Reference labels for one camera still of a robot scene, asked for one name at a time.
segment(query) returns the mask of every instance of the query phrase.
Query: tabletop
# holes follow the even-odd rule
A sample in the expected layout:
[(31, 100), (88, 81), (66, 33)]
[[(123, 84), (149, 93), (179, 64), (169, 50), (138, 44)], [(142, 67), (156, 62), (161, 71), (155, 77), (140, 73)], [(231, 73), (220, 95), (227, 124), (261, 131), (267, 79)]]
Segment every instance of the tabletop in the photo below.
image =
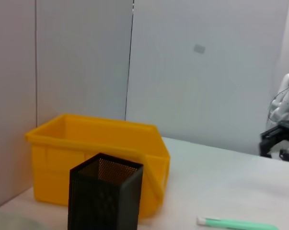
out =
[[(171, 155), (164, 204), (138, 230), (214, 230), (196, 217), (274, 224), (289, 230), (289, 162), (164, 138)], [(0, 211), (66, 230), (67, 207), (40, 203), (29, 189)]]

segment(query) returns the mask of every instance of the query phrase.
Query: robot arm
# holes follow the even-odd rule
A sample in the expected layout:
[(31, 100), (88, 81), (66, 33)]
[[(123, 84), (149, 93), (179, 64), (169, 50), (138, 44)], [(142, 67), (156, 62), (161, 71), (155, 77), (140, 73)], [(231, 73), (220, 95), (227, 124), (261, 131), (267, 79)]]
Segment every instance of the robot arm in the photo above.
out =
[(272, 101), (268, 111), (266, 128), (270, 129), (289, 116), (289, 74), (287, 74), (279, 88), (277, 96)]

